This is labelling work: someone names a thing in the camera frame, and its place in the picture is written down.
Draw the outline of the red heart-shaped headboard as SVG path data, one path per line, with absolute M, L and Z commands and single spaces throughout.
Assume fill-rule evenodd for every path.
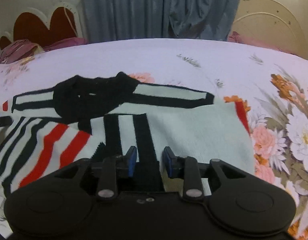
M 0 49 L 17 40 L 27 39 L 46 47 L 71 37 L 83 37 L 79 13 L 73 4 L 58 3 L 48 15 L 28 7 L 16 17 L 11 29 L 0 35 Z

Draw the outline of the pink pillow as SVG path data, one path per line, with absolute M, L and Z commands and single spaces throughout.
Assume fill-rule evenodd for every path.
M 80 45 L 85 45 L 85 44 L 88 44 L 88 41 L 85 38 L 71 37 L 71 38 L 66 38 L 66 39 L 57 41 L 49 46 L 43 47 L 43 50 L 52 51 L 52 50 L 80 46 Z

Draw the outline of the purple folded bedding pile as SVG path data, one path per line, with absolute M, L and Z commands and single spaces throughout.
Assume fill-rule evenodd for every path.
M 44 52 L 43 48 L 27 39 L 17 40 L 0 52 L 0 64 L 10 64 Z

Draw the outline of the striped knit child sweater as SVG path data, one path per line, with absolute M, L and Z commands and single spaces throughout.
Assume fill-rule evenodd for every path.
M 162 153 L 201 163 L 221 159 L 254 169 L 246 113 L 239 102 L 189 88 L 142 83 L 125 73 L 74 76 L 4 103 L 0 127 L 0 196 L 82 158 L 102 161 L 137 148 L 137 181 L 161 190 Z

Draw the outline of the cream round headboard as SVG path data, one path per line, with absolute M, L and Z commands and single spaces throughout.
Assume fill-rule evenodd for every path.
M 301 25 L 278 1 L 240 0 L 230 33 L 238 42 L 308 60 L 308 44 Z

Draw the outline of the blue centre curtain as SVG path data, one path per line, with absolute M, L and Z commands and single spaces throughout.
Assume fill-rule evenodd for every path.
M 140 38 L 225 41 L 239 0 L 82 0 L 92 43 Z

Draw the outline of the pink floral bed sheet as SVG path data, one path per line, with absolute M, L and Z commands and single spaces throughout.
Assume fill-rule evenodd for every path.
M 17 94 L 74 75 L 118 72 L 145 83 L 183 86 L 246 109 L 256 174 L 297 202 L 289 232 L 308 239 L 308 60 L 244 44 L 147 39 L 75 46 L 0 64 L 0 111 Z

